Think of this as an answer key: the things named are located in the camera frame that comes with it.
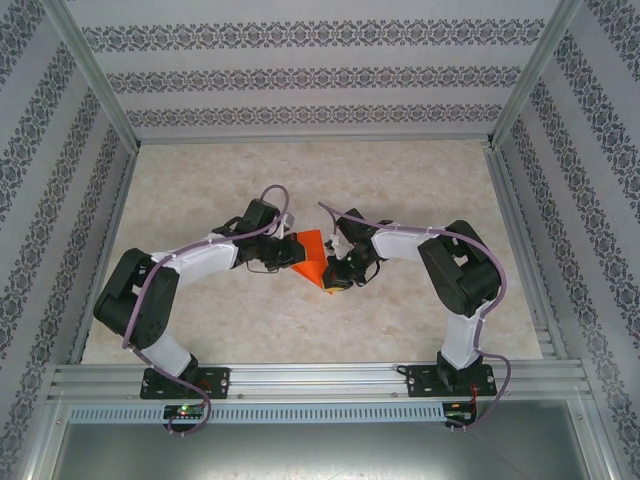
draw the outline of marble floor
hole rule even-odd
[[[129,248],[163,251],[242,215],[272,184],[291,193],[294,230],[331,230],[316,203],[356,207],[371,220],[443,226],[469,221],[503,262],[509,290],[487,319],[482,347],[541,358],[513,254],[477,141],[144,146],[109,273]],[[279,192],[269,194],[276,205]],[[422,264],[392,260],[364,288],[329,295],[291,270],[237,268],[178,292],[168,331],[201,362],[435,360],[446,309]],[[83,363],[137,363],[94,321]]]

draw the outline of black bracket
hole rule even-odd
[[[211,400],[225,400],[229,392],[231,370],[222,367],[198,367],[193,385],[201,388]],[[192,400],[202,396],[166,379],[153,368],[147,368],[142,378],[140,398],[143,400]]]
[[[398,365],[397,372],[406,378],[409,397],[468,397],[472,388],[479,397],[495,397],[498,393],[491,365],[480,365],[476,372],[453,387],[438,376],[438,367],[430,365]]]

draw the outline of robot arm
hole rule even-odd
[[[352,209],[348,215],[362,218]],[[393,227],[390,221],[380,222]],[[342,258],[329,257],[323,280],[325,288],[364,285],[365,273],[374,263],[391,258],[422,262],[442,303],[449,310],[447,334],[438,353],[438,377],[450,389],[463,384],[482,363],[475,348],[478,320],[486,303],[501,286],[500,275],[489,258],[464,242],[425,231],[377,229],[340,218],[337,226],[354,247]],[[458,220],[446,230],[484,245],[467,222]]]
[[[264,200],[254,199],[242,217],[235,217],[214,229],[195,248],[175,255],[178,250],[147,254],[138,249],[127,251],[114,269],[94,307],[94,316],[111,331],[124,337],[139,289],[151,270],[173,255],[156,272],[144,296],[136,326],[130,338],[153,365],[174,377],[190,381],[198,367],[196,358],[165,332],[178,289],[215,272],[230,270],[251,260],[261,261],[268,271],[276,271],[305,259],[305,248],[295,233],[285,235],[293,225],[293,216],[284,219],[261,235],[234,240],[267,227],[280,211]]]

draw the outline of purple cable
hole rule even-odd
[[[507,368],[507,372],[505,374],[504,382],[502,383],[502,387],[500,387],[500,390],[498,390],[498,393],[496,394],[496,397],[494,398],[493,402],[491,402],[491,405],[489,406],[487,411],[484,413],[484,415],[482,415],[482,417],[480,417],[473,424],[471,424],[466,429],[464,429],[464,431],[470,430],[472,428],[475,428],[482,421],[484,421],[485,417],[489,413],[491,413],[491,411],[496,407],[496,405],[498,404],[498,401],[502,398],[502,396],[504,395],[505,391],[507,390],[507,386],[509,385],[509,380],[511,380],[511,362],[509,362],[509,359],[507,359],[507,357],[505,357],[503,355],[499,355],[497,353],[485,353],[480,349],[480,332],[482,331],[482,327],[484,325],[485,317],[487,316],[488,313],[493,311],[500,304],[500,302],[502,301],[502,299],[504,298],[504,296],[507,293],[507,274],[504,271],[504,267],[500,263],[500,260],[498,260],[498,258],[486,246],[484,246],[480,242],[474,240],[473,238],[467,237],[466,235],[461,235],[459,233],[450,232],[448,230],[442,230],[442,229],[437,229],[437,228],[405,227],[405,226],[402,226],[402,225],[382,225],[380,223],[370,222],[368,220],[363,220],[362,218],[354,217],[352,215],[348,215],[346,213],[339,212],[338,210],[336,210],[334,208],[331,208],[331,207],[329,207],[328,205],[325,205],[322,202],[318,202],[318,205],[320,205],[327,212],[329,212],[329,214],[331,215],[331,218],[334,219],[334,226],[336,224],[335,217],[337,216],[337,217],[347,218],[347,219],[352,220],[354,222],[362,223],[363,225],[368,225],[370,227],[379,228],[381,230],[393,230],[393,231],[398,231],[398,232],[413,232],[413,233],[432,233],[434,235],[442,235],[442,236],[445,236],[445,237],[451,237],[451,238],[455,238],[457,240],[461,240],[461,241],[463,241],[465,243],[468,243],[469,245],[477,248],[482,253],[484,253],[487,257],[489,257],[489,260],[491,260],[491,263],[493,264],[493,266],[496,267],[496,270],[498,271],[498,275],[500,275],[500,283],[501,283],[502,286],[500,288],[500,292],[498,293],[498,296],[496,297],[496,299],[493,302],[491,302],[487,307],[485,307],[480,312],[480,317],[478,318],[478,327],[476,328],[476,333],[475,333],[475,336],[473,337],[473,348],[475,348],[476,352],[478,352],[479,355],[482,355],[482,356],[487,357],[487,358],[495,358],[495,359],[498,359],[498,360],[502,360],[504,362],[506,368]]]
[[[138,293],[138,299],[136,300],[136,303],[133,307],[133,311],[131,312],[131,317],[129,317],[129,323],[127,324],[127,329],[125,330],[123,339],[122,339],[122,348],[129,349],[131,348],[133,353],[140,358],[140,360],[142,360],[144,363],[146,363],[147,365],[149,365],[151,368],[153,368],[154,370],[156,370],[160,375],[162,375],[163,377],[171,380],[172,382],[175,382],[179,385],[182,385],[184,387],[190,388],[191,390],[193,390],[194,392],[198,393],[199,395],[202,395],[202,399],[203,402],[205,403],[206,407],[207,407],[207,413],[204,416],[204,418],[198,423],[196,424],[193,428],[191,428],[190,430],[186,431],[186,432],[180,432],[180,436],[184,437],[186,435],[190,435],[196,431],[198,431],[200,428],[202,428],[207,421],[209,420],[209,417],[211,416],[211,399],[209,398],[209,395],[207,395],[207,393],[196,387],[195,385],[192,385],[188,382],[185,382],[184,380],[178,378],[178,377],[174,377],[173,375],[171,375],[170,373],[162,370],[161,368],[157,367],[156,365],[154,365],[154,363],[147,358],[140,350],[138,350],[137,348],[133,348],[131,347],[131,335],[133,334],[133,331],[135,330],[136,327],[136,323],[138,321],[138,315],[140,314],[140,308],[142,307],[142,302],[144,301],[144,298],[147,295],[147,292],[149,291],[149,286],[151,285],[151,282],[153,281],[153,278],[156,276],[156,274],[158,273],[158,270],[160,270],[162,268],[162,266],[167,263],[169,260],[179,257],[180,255],[182,255],[183,253],[189,252],[195,248],[200,248],[200,247],[204,247],[204,246],[210,246],[210,245],[216,245],[218,243],[224,243],[224,242],[230,242],[230,241],[234,241],[234,240],[244,240],[245,238],[251,238],[251,237],[255,237],[257,235],[260,235],[262,233],[267,232],[268,230],[271,229],[271,227],[278,225],[283,219],[284,216],[287,213],[287,210],[289,209],[289,191],[282,185],[278,185],[278,184],[274,184],[274,185],[270,185],[268,186],[263,192],[262,195],[260,196],[260,199],[263,199],[265,197],[265,195],[267,194],[267,192],[269,192],[270,190],[273,189],[279,189],[282,190],[282,192],[284,193],[284,206],[282,208],[282,211],[280,212],[280,215],[278,215],[273,222],[271,222],[269,225],[266,225],[258,230],[255,230],[253,232],[249,232],[249,233],[243,233],[241,235],[235,235],[233,237],[220,237],[220,238],[215,238],[212,239],[211,241],[209,240],[201,240],[199,242],[195,242],[192,243],[190,245],[186,245],[182,248],[179,248],[178,250],[174,251],[173,253],[170,253],[169,255],[167,255],[166,257],[162,258],[158,263],[156,263],[153,268],[151,269],[151,271],[149,271],[149,275],[147,276],[147,278],[145,279],[144,283],[142,284],[142,287],[140,288],[140,292]],[[174,430],[171,429],[171,425],[173,423],[173,418],[171,418],[169,420],[169,425],[168,425],[168,429],[169,429],[169,433],[173,434]]]

